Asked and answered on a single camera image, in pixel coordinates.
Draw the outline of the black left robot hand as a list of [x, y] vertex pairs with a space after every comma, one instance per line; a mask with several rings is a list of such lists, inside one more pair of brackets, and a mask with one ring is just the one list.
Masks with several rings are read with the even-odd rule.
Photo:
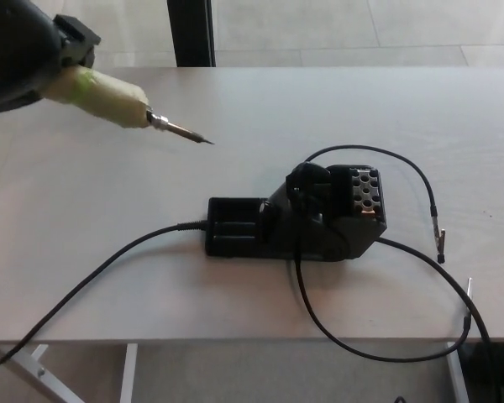
[[93, 66], [101, 38], [79, 19], [53, 18], [30, 1], [0, 1], [0, 113], [42, 99], [39, 91], [70, 66]]

